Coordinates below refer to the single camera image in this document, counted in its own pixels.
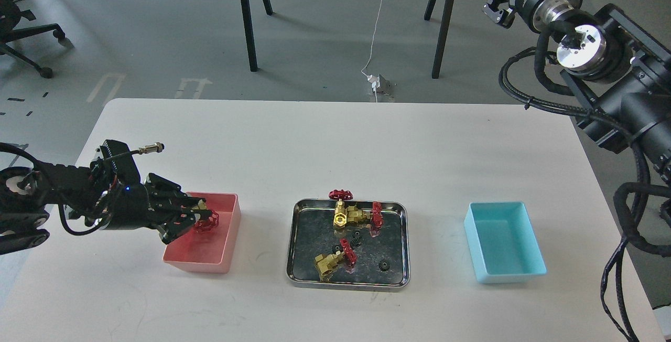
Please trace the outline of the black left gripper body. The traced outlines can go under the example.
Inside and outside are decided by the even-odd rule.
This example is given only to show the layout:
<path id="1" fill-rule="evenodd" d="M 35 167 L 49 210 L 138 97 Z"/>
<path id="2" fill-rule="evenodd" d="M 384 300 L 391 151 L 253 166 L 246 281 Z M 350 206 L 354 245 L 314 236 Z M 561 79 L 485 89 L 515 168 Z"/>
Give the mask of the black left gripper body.
<path id="1" fill-rule="evenodd" d="M 158 231 L 160 225 L 181 215 L 178 197 L 181 186 L 149 173 L 144 184 L 121 185 L 108 198 L 104 230 L 136 230 L 149 228 Z"/>

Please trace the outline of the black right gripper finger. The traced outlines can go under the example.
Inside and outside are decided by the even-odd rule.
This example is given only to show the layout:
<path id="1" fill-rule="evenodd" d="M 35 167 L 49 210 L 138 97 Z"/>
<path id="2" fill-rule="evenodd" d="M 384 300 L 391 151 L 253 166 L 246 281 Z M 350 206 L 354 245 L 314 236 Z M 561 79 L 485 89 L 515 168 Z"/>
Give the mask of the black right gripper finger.
<path id="1" fill-rule="evenodd" d="M 484 14 L 497 26 L 509 29 L 515 19 L 515 0 L 485 0 Z"/>

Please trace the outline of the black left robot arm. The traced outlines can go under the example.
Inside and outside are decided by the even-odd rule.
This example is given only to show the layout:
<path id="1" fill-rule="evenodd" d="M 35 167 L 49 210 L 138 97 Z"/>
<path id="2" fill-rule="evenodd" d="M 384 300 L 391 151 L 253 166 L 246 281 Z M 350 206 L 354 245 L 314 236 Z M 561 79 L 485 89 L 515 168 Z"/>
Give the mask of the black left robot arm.
<path id="1" fill-rule="evenodd" d="M 49 218 L 48 204 L 57 206 L 61 225 L 73 236 L 149 228 L 170 244 L 189 231 L 215 228 L 218 215 L 204 198 L 191 197 L 154 173 L 141 182 L 134 155 L 164 149 L 163 143 L 154 143 L 132 150 L 121 141 L 106 140 L 88 167 L 75 167 L 39 161 L 2 143 L 3 153 L 21 156 L 32 167 L 2 170 L 1 254 L 31 249 L 48 239 L 42 227 Z"/>

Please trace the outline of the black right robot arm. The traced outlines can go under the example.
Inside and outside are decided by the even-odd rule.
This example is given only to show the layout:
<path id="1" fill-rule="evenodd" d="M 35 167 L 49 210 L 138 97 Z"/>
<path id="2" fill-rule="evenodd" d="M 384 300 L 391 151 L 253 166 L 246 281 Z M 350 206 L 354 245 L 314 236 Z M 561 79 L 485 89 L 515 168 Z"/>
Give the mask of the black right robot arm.
<path id="1" fill-rule="evenodd" d="M 669 257 L 669 244 L 649 242 L 639 224 L 649 197 L 662 199 L 659 217 L 669 223 L 669 50 L 612 3 L 596 13 L 584 0 L 485 0 L 484 14 L 511 27 L 516 16 L 537 34 L 537 43 L 510 57 L 499 72 L 500 87 L 526 108 L 573 117 L 599 147 L 633 152 L 637 179 L 621 184 L 613 205 L 621 241 L 607 261 L 601 300 L 611 274 L 628 341 L 638 341 L 622 291 L 622 261 L 628 246 Z"/>

